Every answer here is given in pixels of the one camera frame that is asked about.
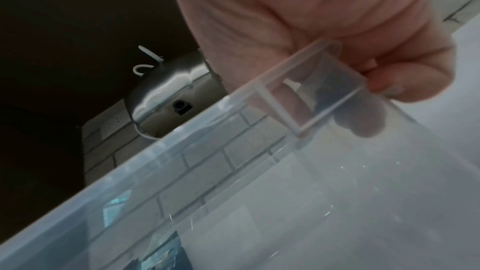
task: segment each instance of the fingernail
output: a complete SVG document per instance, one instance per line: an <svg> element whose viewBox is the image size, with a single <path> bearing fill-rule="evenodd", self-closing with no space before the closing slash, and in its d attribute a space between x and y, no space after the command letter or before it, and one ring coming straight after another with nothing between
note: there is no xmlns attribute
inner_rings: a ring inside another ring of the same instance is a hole
<svg viewBox="0 0 480 270"><path fill-rule="evenodd" d="M387 98L395 98L401 95L404 92L404 88L399 84L394 84L385 90L381 91L380 94Z"/></svg>

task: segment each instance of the transparent plastic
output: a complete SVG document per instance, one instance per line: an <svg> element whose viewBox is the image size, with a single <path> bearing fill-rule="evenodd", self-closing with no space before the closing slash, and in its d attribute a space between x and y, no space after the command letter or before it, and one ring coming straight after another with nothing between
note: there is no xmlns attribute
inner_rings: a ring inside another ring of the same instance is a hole
<svg viewBox="0 0 480 270"><path fill-rule="evenodd" d="M178 127L3 244L0 269L478 269L478 170L338 50Z"/></svg>

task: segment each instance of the clear plastic container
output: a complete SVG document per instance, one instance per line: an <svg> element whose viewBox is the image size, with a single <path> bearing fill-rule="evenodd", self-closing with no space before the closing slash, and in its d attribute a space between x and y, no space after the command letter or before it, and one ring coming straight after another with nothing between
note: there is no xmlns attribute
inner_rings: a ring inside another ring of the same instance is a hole
<svg viewBox="0 0 480 270"><path fill-rule="evenodd" d="M178 127L3 244L0 269L478 269L477 169L336 52L318 41Z"/></svg>

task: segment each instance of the dark ceiling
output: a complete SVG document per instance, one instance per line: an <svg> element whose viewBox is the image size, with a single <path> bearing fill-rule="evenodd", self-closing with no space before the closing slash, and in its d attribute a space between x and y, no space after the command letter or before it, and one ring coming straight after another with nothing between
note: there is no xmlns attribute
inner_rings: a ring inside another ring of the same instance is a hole
<svg viewBox="0 0 480 270"><path fill-rule="evenodd" d="M132 67L197 45L175 0L0 0L0 104L82 125L136 85Z"/></svg>

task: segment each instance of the hand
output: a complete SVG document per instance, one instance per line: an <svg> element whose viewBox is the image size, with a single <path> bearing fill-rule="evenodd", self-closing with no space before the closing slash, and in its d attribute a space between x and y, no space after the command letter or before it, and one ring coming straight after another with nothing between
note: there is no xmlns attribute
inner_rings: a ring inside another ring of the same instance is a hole
<svg viewBox="0 0 480 270"><path fill-rule="evenodd" d="M212 68L234 90L311 42L340 41L340 60L374 93L430 98L454 78L455 47L431 0L178 0Z"/></svg>

